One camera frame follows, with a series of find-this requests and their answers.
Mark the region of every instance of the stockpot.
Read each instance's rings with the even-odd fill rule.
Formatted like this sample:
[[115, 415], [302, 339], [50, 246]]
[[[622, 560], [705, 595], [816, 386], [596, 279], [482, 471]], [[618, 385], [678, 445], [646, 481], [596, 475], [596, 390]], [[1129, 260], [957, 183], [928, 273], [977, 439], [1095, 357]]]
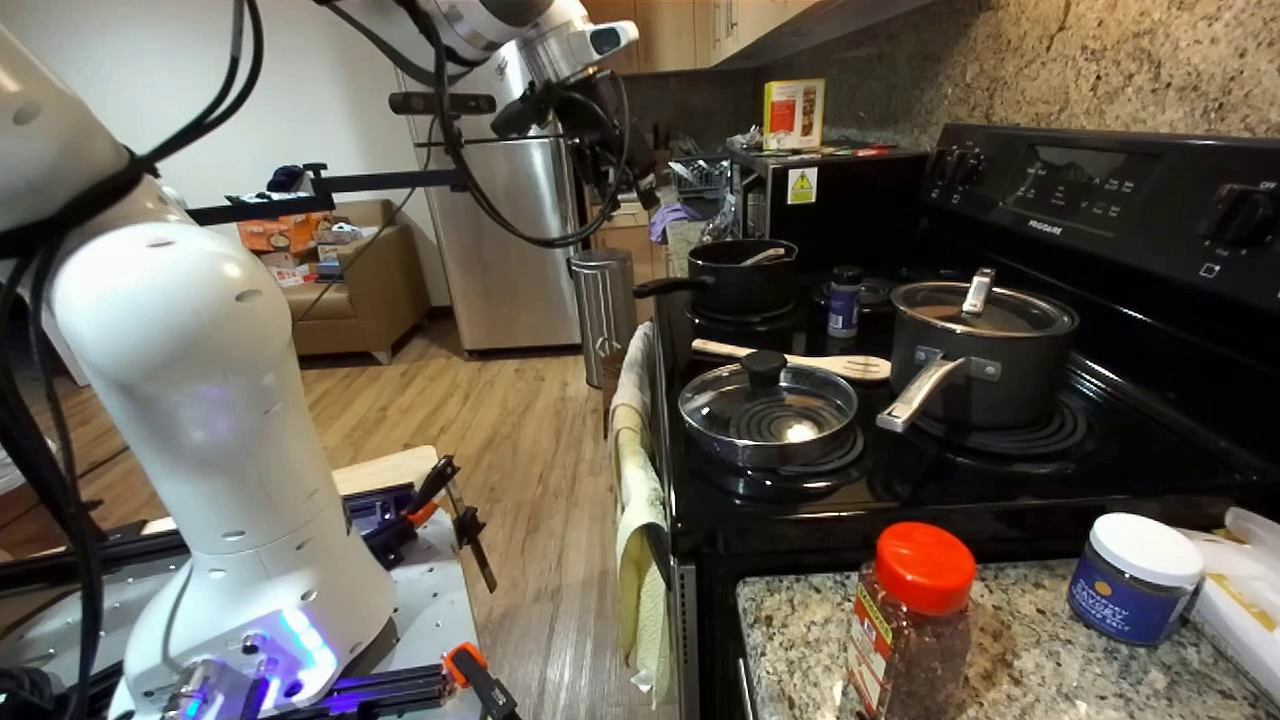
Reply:
[[1031, 429], [1056, 411], [1067, 371], [1075, 311], [1067, 303], [992, 286], [977, 315], [964, 279], [919, 279], [893, 291], [893, 386], [876, 415], [904, 431], [912, 415], [957, 431]]
[[687, 275], [635, 284], [632, 296], [692, 291], [692, 311], [755, 315], [799, 298], [790, 239], [719, 239], [687, 250]]

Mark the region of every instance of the light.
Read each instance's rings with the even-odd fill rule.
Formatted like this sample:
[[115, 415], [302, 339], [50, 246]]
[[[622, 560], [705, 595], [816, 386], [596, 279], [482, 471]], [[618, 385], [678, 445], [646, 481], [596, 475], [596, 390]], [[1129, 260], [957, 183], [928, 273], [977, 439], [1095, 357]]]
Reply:
[[302, 695], [306, 688], [329, 685], [339, 662], [334, 662], [334, 651], [322, 645], [319, 626], [311, 624], [311, 614], [301, 609], [284, 609], [278, 621], [284, 621], [278, 639], [294, 651], [301, 690], [293, 695]]
[[185, 720], [204, 720], [204, 715], [218, 715], [218, 709], [228, 704], [228, 695], [190, 695], [186, 704], [185, 704]]
[[787, 445], [805, 445], [805, 439], [816, 439], [818, 431], [816, 431], [816, 422], [807, 422], [807, 419], [794, 419], [794, 422], [787, 422], [784, 429], [784, 439]]

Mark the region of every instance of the burner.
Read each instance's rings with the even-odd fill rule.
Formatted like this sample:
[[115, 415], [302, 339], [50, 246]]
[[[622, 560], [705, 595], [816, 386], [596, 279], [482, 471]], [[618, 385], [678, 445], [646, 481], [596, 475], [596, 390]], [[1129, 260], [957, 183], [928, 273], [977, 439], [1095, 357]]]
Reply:
[[1086, 437], [1086, 415], [1075, 403], [1060, 403], [1052, 419], [1029, 422], [1029, 429], [964, 431], [928, 415], [916, 415], [916, 429], [957, 453], [1041, 460], [1041, 454], [1073, 453]]
[[705, 475], [734, 500], [767, 500], [767, 505], [812, 500], [858, 481], [858, 471], [847, 471], [850, 460], [858, 454], [865, 454], [865, 431], [850, 429], [838, 446], [805, 463], [760, 469], [760, 471], [716, 463]]

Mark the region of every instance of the label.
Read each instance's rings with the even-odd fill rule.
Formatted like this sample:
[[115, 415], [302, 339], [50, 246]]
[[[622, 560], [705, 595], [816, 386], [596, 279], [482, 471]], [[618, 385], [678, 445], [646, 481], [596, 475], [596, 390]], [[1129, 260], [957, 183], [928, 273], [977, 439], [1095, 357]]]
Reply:
[[893, 626], [867, 585], [850, 590], [847, 678], [867, 715], [879, 715]]
[[1129, 580], [1082, 546], [1067, 599], [1086, 626], [1121, 645], [1150, 649], [1171, 631], [1193, 590]]
[[787, 168], [787, 204], [816, 204], [816, 168]]
[[823, 81], [767, 81], [760, 128], [762, 128], [762, 149], [818, 149], [823, 144]]

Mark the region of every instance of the dish towel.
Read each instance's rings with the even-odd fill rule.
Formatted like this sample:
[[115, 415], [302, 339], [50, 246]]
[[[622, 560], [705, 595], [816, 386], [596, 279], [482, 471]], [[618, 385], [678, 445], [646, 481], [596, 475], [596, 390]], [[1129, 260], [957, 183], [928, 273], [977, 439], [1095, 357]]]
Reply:
[[651, 403], [651, 363], [659, 357], [655, 329], [640, 323], [608, 411], [608, 445], [614, 471], [614, 639], [618, 656], [640, 690], [651, 690], [651, 704], [673, 690], [673, 626], [666, 626], [666, 585], [662, 556], [655, 539], [666, 537], [666, 500], [659, 475], [646, 460], [646, 403]]

